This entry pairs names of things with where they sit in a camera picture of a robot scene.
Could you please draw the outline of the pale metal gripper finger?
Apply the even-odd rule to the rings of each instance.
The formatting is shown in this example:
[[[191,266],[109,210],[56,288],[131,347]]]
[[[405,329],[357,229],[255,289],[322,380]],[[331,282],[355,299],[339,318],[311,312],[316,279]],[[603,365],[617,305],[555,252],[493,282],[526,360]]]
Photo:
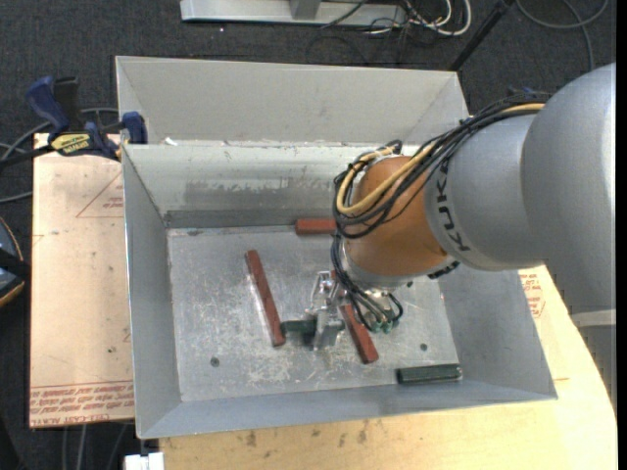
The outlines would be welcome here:
[[[311,314],[337,312],[338,286],[333,271],[320,271],[316,275],[311,294]]]
[[[343,330],[344,321],[337,314],[320,312],[315,319],[313,349],[319,351],[334,346],[339,333]]]

